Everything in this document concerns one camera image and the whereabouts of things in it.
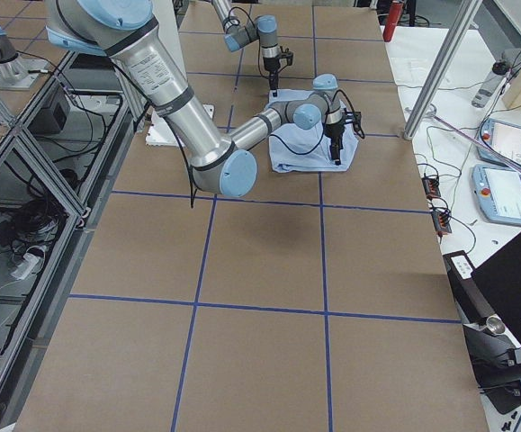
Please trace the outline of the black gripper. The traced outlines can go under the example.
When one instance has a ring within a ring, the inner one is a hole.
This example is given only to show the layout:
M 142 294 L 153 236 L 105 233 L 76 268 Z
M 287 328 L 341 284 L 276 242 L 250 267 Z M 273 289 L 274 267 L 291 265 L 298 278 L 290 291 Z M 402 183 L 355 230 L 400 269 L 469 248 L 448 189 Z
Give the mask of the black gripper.
M 276 97 L 279 88 L 279 75 L 277 72 L 280 69 L 280 59 L 278 57 L 263 57 L 263 66 L 265 72 L 269 74 L 268 81 L 270 90 L 272 90 L 272 96 Z
M 324 123 L 323 131 L 324 135 L 330 139 L 330 158 L 336 165 L 340 165 L 342 163 L 341 151 L 343 149 L 342 138 L 345 132 L 345 122 Z

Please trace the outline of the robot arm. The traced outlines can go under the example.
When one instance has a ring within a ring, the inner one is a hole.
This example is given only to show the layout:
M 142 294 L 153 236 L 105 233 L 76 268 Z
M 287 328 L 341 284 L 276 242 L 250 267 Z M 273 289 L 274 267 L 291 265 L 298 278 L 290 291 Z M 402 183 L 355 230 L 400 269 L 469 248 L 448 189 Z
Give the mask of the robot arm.
M 191 154 L 187 170 L 196 188 L 239 197 L 256 181 L 250 149 L 286 123 L 309 130 L 321 124 L 330 156 L 340 164 L 346 111 L 333 75 L 318 76 L 304 100 L 274 102 L 229 134 L 221 133 L 158 36 L 149 1 L 48 1 L 49 41 L 65 50 L 121 62 L 127 77 Z
M 230 1 L 211 0 L 224 32 L 224 41 L 231 52 L 244 49 L 257 41 L 259 55 L 262 57 L 264 71 L 272 96 L 278 95 L 283 48 L 278 43 L 277 21 L 272 15 L 260 15 L 252 19 L 247 13 L 247 20 L 241 22 L 234 14 L 235 6 Z

